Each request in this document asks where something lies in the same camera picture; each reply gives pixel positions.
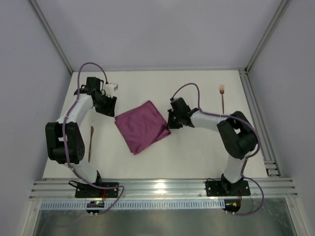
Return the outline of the purple cloth napkin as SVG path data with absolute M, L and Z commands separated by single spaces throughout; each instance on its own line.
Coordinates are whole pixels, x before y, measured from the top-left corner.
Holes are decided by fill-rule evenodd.
M 134 155 L 171 134 L 166 120 L 150 100 L 116 116 L 115 125 Z

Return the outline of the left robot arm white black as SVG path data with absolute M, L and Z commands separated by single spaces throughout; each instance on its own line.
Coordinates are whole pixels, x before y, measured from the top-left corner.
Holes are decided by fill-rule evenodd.
M 68 167 L 83 184 L 102 186 L 100 173 L 84 160 L 86 148 L 80 125 L 92 109 L 99 114 L 114 117 L 118 85 L 88 77 L 84 85 L 78 85 L 74 102 L 56 122 L 45 126 L 47 152 L 50 160 Z

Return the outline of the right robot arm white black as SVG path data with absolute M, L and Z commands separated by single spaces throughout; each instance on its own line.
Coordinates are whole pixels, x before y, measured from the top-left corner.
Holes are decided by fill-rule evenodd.
M 242 112 L 231 115 L 209 114 L 200 108 L 191 109 L 183 98 L 171 98 L 168 110 L 169 129 L 183 126 L 205 128 L 218 132 L 228 153 L 226 168 L 220 178 L 220 188 L 226 195 L 234 195 L 244 181 L 247 159 L 258 150 L 258 134 Z

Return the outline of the copper knife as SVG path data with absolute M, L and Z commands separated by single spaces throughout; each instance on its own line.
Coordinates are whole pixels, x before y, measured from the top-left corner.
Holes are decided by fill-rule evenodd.
M 93 126 L 91 126 L 91 130 L 90 130 L 90 142 L 89 142 L 88 162 L 90 162 L 90 160 L 91 160 L 93 134 L 94 134 L 94 127 L 93 127 Z

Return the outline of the left controller board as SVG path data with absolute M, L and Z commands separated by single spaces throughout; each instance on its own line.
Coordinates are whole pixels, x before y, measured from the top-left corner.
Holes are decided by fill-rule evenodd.
M 96 200 L 87 203 L 86 212 L 88 214 L 99 214 L 104 210 L 104 201 Z

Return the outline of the controller board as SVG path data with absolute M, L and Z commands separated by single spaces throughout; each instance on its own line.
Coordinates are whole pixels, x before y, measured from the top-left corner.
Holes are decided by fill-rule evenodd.
M 229 214 L 235 215 L 239 211 L 240 207 L 241 207 L 241 203 L 240 202 L 225 201 L 224 202 L 223 211 L 225 213 L 229 213 Z
M 87 203 L 86 212 L 88 214 L 99 214 L 104 210 L 104 201 L 96 200 Z

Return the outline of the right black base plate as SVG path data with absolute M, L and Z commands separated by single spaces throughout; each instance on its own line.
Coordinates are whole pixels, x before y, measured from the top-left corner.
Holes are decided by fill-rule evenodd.
M 250 196 L 251 191 L 249 183 L 241 179 L 235 184 L 222 183 L 220 180 L 208 178 L 205 181 L 205 191 L 207 197 L 225 197 L 225 196 Z

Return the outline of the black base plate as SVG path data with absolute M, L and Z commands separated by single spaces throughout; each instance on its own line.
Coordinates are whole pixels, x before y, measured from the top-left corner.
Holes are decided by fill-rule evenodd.
M 225 196 L 250 196 L 251 191 L 249 183 L 241 179 L 235 184 L 222 183 L 220 180 L 208 178 L 205 181 L 205 191 L 207 197 L 225 197 Z
M 117 198 L 118 186 L 118 182 L 103 182 L 101 187 L 106 189 L 99 189 L 78 182 L 75 186 L 75 198 Z

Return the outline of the left corner frame post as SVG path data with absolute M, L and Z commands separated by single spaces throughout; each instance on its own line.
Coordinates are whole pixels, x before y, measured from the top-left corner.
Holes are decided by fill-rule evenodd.
M 30 7 L 32 8 L 35 16 L 39 20 L 41 26 L 43 27 L 45 33 L 47 34 L 50 42 L 52 43 L 53 47 L 55 48 L 57 54 L 59 55 L 62 63 L 66 67 L 67 71 L 69 72 L 70 75 L 73 74 L 74 70 L 72 66 L 70 65 L 70 62 L 68 61 L 59 41 L 57 40 L 52 28 L 50 27 L 43 11 L 41 10 L 38 2 L 36 0 L 28 0 L 28 3 Z

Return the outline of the corner frame post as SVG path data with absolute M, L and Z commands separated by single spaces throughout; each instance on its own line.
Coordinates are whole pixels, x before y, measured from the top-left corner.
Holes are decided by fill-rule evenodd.
M 66 67 L 67 71 L 69 72 L 70 75 L 73 74 L 74 70 L 72 66 L 70 65 L 70 62 L 68 61 L 59 41 L 57 40 L 52 28 L 50 27 L 43 11 L 41 10 L 38 2 L 36 0 L 28 0 L 28 3 L 30 7 L 32 8 L 35 16 L 39 20 L 41 26 L 43 27 L 45 33 L 47 34 L 50 42 L 52 43 L 53 47 L 55 48 L 57 54 L 59 55 L 62 63 Z
M 255 62 L 257 61 L 259 55 L 262 53 L 263 49 L 267 45 L 268 41 L 270 40 L 273 32 L 275 31 L 276 27 L 278 26 L 281 18 L 285 14 L 287 8 L 289 7 L 291 0 L 281 0 L 278 7 L 275 10 L 271 20 L 269 21 L 267 28 L 265 29 L 261 39 L 259 40 L 247 66 L 245 67 L 245 72 L 249 74 L 250 70 L 254 66 Z

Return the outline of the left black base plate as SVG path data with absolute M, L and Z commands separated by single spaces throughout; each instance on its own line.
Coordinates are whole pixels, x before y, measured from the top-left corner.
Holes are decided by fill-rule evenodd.
M 101 187 L 106 189 L 99 189 L 78 182 L 75 186 L 75 198 L 117 198 L 118 186 L 118 182 L 103 182 Z

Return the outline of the aluminium front rail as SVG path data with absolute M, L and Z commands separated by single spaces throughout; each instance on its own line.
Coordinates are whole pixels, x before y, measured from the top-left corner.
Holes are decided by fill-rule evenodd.
M 30 200 L 72 200 L 75 189 L 70 179 L 46 179 L 36 181 Z M 177 200 L 207 199 L 204 179 L 105 179 L 118 182 L 125 187 L 124 200 Z M 290 178 L 256 178 L 266 198 L 294 198 L 298 196 Z

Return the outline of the aluminium rail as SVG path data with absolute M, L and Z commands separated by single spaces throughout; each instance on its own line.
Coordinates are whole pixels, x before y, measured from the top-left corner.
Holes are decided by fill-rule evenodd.
M 263 120 L 262 112 L 258 105 L 258 100 L 254 94 L 249 73 L 244 69 L 239 70 L 239 76 L 252 117 L 253 125 L 260 137 L 260 150 L 263 156 L 267 176 L 281 178 L 282 174 L 277 163 L 276 153 L 272 147 L 271 140 Z
M 46 179 L 36 181 L 30 200 L 72 200 L 75 189 L 70 179 Z M 204 179 L 105 179 L 118 182 L 125 187 L 124 200 L 177 200 L 207 199 Z M 294 198 L 298 196 L 290 178 L 256 178 L 266 198 Z

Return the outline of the right side aluminium rail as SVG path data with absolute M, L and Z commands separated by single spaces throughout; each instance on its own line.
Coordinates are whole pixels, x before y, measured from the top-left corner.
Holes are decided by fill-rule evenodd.
M 267 176 L 281 178 L 282 174 L 277 163 L 276 153 L 272 147 L 271 140 L 263 120 L 262 112 L 258 105 L 258 100 L 254 94 L 249 73 L 244 69 L 239 70 L 239 76 L 252 117 L 253 125 L 260 137 L 260 150 L 263 156 Z

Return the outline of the right corner frame post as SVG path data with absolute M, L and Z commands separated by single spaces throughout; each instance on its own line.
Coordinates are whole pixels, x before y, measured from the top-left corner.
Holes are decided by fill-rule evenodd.
M 254 66 L 255 62 L 257 61 L 259 55 L 262 53 L 263 49 L 267 45 L 268 41 L 270 40 L 273 32 L 275 31 L 276 27 L 278 26 L 281 18 L 285 14 L 287 8 L 289 7 L 291 0 L 281 0 L 278 7 L 275 10 L 271 20 L 269 21 L 267 28 L 265 29 L 261 39 L 259 40 L 247 66 L 245 67 L 245 72 L 249 74 L 250 70 Z

